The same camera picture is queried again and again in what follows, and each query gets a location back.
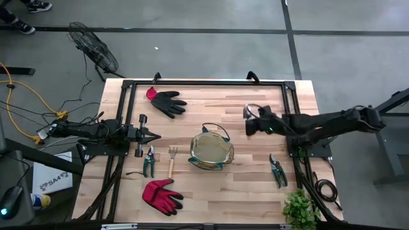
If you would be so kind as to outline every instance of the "pruning shears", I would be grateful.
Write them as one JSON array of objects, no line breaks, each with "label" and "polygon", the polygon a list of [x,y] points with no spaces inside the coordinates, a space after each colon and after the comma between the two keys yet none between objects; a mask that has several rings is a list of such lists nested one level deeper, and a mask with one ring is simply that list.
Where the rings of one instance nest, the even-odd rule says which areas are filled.
[{"label": "pruning shears", "polygon": [[280,165],[280,162],[273,157],[273,155],[270,154],[270,163],[272,166],[272,171],[275,176],[275,180],[277,180],[277,183],[279,184],[279,188],[281,188],[281,185],[284,187],[287,187],[287,177],[286,174],[284,173],[284,170],[282,170],[282,167]]},{"label": "pruning shears", "polygon": [[148,177],[148,164],[151,164],[151,177],[153,177],[153,171],[154,171],[154,165],[155,165],[155,150],[153,149],[153,146],[149,148],[148,154],[145,157],[145,161],[143,162],[143,176]]}]

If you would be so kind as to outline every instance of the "gardening glove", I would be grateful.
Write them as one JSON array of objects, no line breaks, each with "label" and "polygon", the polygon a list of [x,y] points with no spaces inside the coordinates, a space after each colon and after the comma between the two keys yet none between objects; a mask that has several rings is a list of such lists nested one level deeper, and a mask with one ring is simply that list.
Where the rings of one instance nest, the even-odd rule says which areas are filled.
[{"label": "gardening glove", "polygon": [[183,205],[173,198],[183,200],[180,193],[164,189],[163,186],[173,183],[173,180],[158,180],[149,182],[142,194],[142,199],[150,206],[170,216],[176,215],[177,209],[182,209]]},{"label": "gardening glove", "polygon": [[174,119],[175,114],[182,114],[186,110],[179,105],[187,105],[183,100],[172,100],[172,97],[179,96],[177,91],[166,91],[157,93],[151,87],[146,92],[146,97],[151,101],[151,104],[158,110],[162,111],[166,116]]}]

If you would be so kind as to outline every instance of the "black glove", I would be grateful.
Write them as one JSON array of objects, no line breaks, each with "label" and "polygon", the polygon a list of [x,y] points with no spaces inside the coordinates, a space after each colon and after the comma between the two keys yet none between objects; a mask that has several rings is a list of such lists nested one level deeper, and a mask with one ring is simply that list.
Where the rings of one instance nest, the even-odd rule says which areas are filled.
[{"label": "black glove", "polygon": [[166,91],[157,93],[156,90],[151,87],[147,90],[146,96],[151,101],[151,104],[157,109],[162,111],[166,116],[174,118],[174,114],[182,114],[186,110],[179,105],[187,105],[183,100],[172,100],[172,97],[179,96],[177,91]]}]

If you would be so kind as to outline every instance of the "wooden tabletop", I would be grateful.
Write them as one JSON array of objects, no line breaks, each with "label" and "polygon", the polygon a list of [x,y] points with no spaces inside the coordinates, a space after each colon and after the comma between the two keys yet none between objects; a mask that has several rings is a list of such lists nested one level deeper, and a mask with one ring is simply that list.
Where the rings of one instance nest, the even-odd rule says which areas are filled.
[{"label": "wooden tabletop", "polygon": [[[103,119],[116,117],[122,81],[107,79],[100,105],[100,112],[105,111]],[[298,80],[295,83],[301,113],[318,114],[312,82]],[[125,175],[132,171],[142,172],[146,156],[134,157],[135,144],[131,145],[130,155],[125,158],[123,166],[115,222],[285,223],[281,211],[286,194],[297,188],[293,161],[288,156],[285,138],[259,132],[248,139],[242,118],[242,109],[248,103],[269,105],[275,113],[281,115],[284,112],[281,89],[277,86],[155,86],[157,91],[179,91],[178,99],[188,103],[183,115],[170,119],[146,98],[149,87],[137,87],[132,123],[138,127],[139,114],[145,114],[148,117],[146,127],[162,136],[149,143],[155,148],[155,179],[144,178],[140,174]],[[128,98],[129,92],[123,117],[126,116]],[[190,141],[201,133],[201,124],[205,122],[224,127],[235,148],[233,163],[225,165],[223,171],[205,171],[187,161],[190,157]],[[209,128],[223,135],[217,127]],[[142,192],[150,181],[167,178],[170,146],[178,147],[178,153],[174,160],[174,183],[166,188],[183,194],[185,198],[182,201],[183,209],[176,216],[167,217],[146,204],[142,200]],[[148,146],[145,146],[144,152],[147,153],[147,150]],[[268,161],[271,153],[280,161],[286,173],[287,187],[277,187]],[[106,161],[107,157],[95,157],[85,166],[73,218],[83,214],[99,193]],[[311,165],[319,179],[335,183],[326,161],[312,158]],[[335,216],[343,218],[335,204],[326,205]]]}]

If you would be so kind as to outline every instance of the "wooden handle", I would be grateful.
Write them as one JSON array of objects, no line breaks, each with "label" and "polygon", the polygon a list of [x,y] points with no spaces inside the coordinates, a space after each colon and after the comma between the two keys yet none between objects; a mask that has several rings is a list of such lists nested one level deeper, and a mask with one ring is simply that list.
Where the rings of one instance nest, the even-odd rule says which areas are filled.
[{"label": "wooden handle", "polygon": [[171,159],[171,163],[169,164],[169,173],[167,174],[167,177],[169,179],[172,178],[172,174],[173,174],[173,162],[174,162],[174,159]]}]

